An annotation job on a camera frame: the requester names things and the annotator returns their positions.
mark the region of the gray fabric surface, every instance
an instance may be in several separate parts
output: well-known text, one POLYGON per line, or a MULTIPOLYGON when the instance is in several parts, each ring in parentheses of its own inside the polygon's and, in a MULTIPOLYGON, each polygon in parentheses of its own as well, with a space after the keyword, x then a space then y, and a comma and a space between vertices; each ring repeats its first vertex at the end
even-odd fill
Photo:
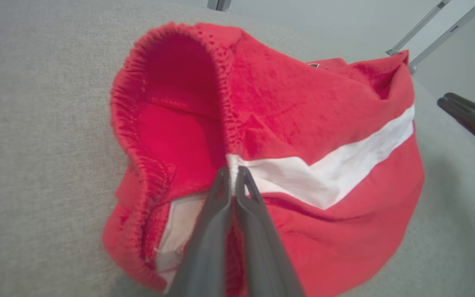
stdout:
MULTIPOLYGON (((0 0, 0 296, 151 295, 101 245, 127 165, 108 101, 132 43, 170 20, 241 26, 302 61, 383 56, 166 2, 0 0)), ((475 139, 416 91, 421 201, 396 255, 347 296, 475 296, 475 139)))

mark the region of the clothing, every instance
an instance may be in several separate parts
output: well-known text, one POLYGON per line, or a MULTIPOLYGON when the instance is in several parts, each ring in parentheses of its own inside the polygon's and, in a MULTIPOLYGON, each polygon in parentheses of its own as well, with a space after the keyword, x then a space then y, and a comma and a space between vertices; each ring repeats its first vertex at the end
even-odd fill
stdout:
MULTIPOLYGON (((137 41, 111 90, 131 163, 103 235, 132 278, 171 284, 224 165, 232 182, 238 166, 252 172, 309 297, 349 290, 393 255, 424 181, 408 53, 310 64, 213 24, 137 41)), ((227 295, 245 296, 237 224, 227 242, 227 295)))

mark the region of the white side stripe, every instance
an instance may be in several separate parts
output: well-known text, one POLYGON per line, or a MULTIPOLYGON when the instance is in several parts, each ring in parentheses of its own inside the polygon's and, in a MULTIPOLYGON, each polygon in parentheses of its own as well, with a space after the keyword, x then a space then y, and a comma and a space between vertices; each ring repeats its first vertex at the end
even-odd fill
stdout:
POLYGON ((243 160, 227 154, 234 188, 238 166, 248 167, 261 193, 281 192, 320 209, 341 201, 377 164, 413 134, 414 107, 366 139, 343 145, 309 166, 301 158, 243 160))

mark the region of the red garment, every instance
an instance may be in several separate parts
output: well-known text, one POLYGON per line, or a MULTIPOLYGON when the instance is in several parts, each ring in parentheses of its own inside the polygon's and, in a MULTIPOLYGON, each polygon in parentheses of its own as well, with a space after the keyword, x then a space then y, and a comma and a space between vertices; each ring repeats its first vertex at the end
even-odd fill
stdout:
MULTIPOLYGON (((310 66, 240 28, 149 31, 111 91, 131 164, 104 230, 108 253, 165 290, 217 169, 235 179, 244 165, 307 296, 368 280, 401 243, 424 181, 407 60, 310 66)), ((245 296, 236 227, 227 241, 227 295, 245 296)))

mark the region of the red fabric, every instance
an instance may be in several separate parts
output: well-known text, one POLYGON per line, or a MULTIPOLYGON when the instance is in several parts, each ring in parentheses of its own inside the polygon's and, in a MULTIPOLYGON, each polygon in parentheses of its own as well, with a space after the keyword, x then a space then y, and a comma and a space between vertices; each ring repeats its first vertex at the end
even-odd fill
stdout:
MULTIPOLYGON (((407 52, 346 64, 285 56, 239 28, 170 23, 134 45, 111 91, 113 130, 132 163, 103 242, 126 273, 158 291, 156 250, 169 203, 207 190, 226 154, 298 156, 311 165, 413 104, 407 52)), ((371 278, 393 255, 423 183, 415 136, 347 197, 320 210, 282 193, 267 207, 309 297, 371 278)), ((245 296, 243 238, 228 236, 227 295, 245 296)))

